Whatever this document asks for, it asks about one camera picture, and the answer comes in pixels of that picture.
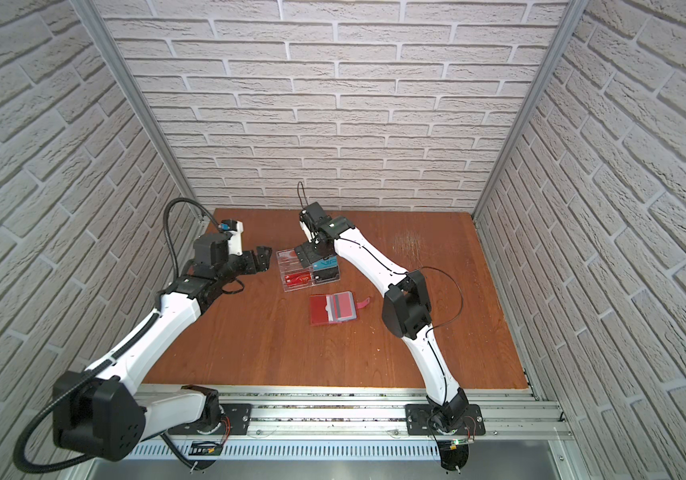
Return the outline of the clear acrylic card organizer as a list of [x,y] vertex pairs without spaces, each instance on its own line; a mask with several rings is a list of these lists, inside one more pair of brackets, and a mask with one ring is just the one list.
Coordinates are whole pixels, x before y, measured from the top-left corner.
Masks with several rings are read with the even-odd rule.
[[[288,250],[281,250],[276,253],[276,259],[277,263],[279,266],[279,271],[280,271],[280,280],[282,283],[282,288],[285,292],[293,292],[293,291],[298,291],[298,290],[303,290],[303,289],[308,289],[320,285],[315,285],[313,283],[313,270],[312,270],[312,264],[310,266],[304,267],[298,260],[295,251],[288,249]],[[294,273],[294,272],[299,272],[299,271],[308,271],[312,275],[312,283],[305,286],[304,288],[294,288],[294,289],[288,289],[284,285],[284,275],[287,273]]]

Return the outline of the red leather card holder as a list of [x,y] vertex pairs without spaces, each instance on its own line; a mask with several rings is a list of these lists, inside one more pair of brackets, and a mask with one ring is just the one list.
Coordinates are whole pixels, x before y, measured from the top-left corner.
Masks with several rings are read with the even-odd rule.
[[311,326],[329,326],[356,320],[359,311],[370,301],[370,297],[357,300],[351,291],[312,295],[309,298],[309,323]]

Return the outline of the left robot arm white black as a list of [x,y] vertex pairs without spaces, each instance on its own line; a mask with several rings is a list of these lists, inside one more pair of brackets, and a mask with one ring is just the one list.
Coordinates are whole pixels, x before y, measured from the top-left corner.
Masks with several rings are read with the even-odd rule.
[[236,231],[205,234],[194,257],[158,294],[151,313],[117,346],[82,373],[67,372],[53,388],[56,446],[90,458],[118,461],[143,440],[188,425],[210,433],[224,424],[215,389],[184,385],[178,391],[139,400],[151,368],[229,284],[269,269],[272,250],[241,247]]

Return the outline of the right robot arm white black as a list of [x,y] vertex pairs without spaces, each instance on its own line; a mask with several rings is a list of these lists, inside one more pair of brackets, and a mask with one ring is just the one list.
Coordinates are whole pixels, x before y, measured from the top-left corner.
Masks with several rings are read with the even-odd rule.
[[299,224],[306,241],[295,248],[300,263],[338,256],[364,275],[383,297],[382,320],[410,351],[425,384],[434,421],[444,432],[455,429],[468,405],[465,391],[454,378],[435,336],[432,305],[425,276],[391,261],[350,220],[333,218],[314,202],[301,209]]

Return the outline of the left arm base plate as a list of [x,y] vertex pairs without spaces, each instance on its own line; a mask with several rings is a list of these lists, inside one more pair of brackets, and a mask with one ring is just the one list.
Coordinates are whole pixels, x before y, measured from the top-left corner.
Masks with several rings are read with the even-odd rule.
[[247,403],[226,403],[220,405],[220,412],[214,419],[181,424],[169,430],[170,435],[214,435],[224,437],[226,430],[231,436],[247,434],[253,406]]

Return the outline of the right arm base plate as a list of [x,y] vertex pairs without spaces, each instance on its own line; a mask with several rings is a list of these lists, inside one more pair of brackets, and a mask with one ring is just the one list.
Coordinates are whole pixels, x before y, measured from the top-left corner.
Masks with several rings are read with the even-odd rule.
[[404,407],[410,436],[484,436],[486,427],[477,404],[466,404],[461,413],[446,413],[429,404],[407,404]]

